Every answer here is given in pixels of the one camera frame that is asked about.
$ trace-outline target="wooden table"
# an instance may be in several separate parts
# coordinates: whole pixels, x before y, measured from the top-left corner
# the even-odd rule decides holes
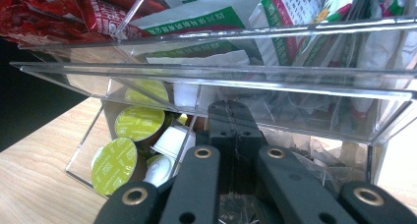
[[[65,173],[100,101],[89,98],[0,153],[0,223],[92,223],[106,199]]]

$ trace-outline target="metal screw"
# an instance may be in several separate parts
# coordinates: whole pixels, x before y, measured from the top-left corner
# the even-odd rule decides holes
[[[199,148],[194,151],[194,155],[198,158],[208,158],[211,156],[211,150],[208,148]]]
[[[353,190],[353,194],[355,194],[359,200],[372,206],[382,206],[384,204],[384,199],[380,196],[380,194],[367,188],[356,188]]]
[[[122,196],[122,201],[126,205],[137,205],[148,197],[148,191],[145,188],[131,188]]]
[[[279,148],[270,148],[268,149],[268,155],[273,158],[283,158],[285,157],[285,152]]]

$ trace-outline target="table surface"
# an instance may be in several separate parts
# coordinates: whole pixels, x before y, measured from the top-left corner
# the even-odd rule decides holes
[[[65,167],[99,108],[100,101],[89,98],[0,153],[0,223],[93,222],[106,199],[70,178]],[[403,155],[403,149],[407,148],[402,148],[399,154]],[[397,173],[398,159],[385,162],[390,173]],[[402,171],[413,174],[407,172],[417,168],[413,164],[408,162],[406,171],[404,167]],[[384,176],[390,176],[388,172],[383,168]],[[410,178],[404,173],[401,178]],[[416,211],[415,176],[411,176],[414,180],[405,187],[405,192],[404,187],[401,189],[403,179],[398,183],[384,176],[379,185],[401,191],[394,195],[403,197]]]

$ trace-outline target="dark background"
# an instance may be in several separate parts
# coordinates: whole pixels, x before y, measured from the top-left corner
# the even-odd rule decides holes
[[[16,143],[86,97],[10,66],[37,58],[0,39],[0,151]]]

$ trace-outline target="green coffee capsule lid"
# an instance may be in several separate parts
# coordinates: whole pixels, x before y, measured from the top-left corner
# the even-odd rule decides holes
[[[138,153],[131,140],[120,138],[109,143],[92,166],[91,181],[95,191],[103,196],[112,195],[132,177],[137,159]]]
[[[138,88],[142,88],[147,90],[148,92],[162,98],[166,101],[169,101],[168,92],[166,91],[165,86],[163,83],[155,80],[135,80],[135,85]],[[149,104],[159,104],[155,102],[153,99],[135,91],[134,89],[128,88],[125,93],[125,99],[131,102],[141,102],[141,103],[149,103]]]
[[[140,141],[156,133],[164,120],[163,110],[132,106],[119,114],[114,129],[118,138]]]

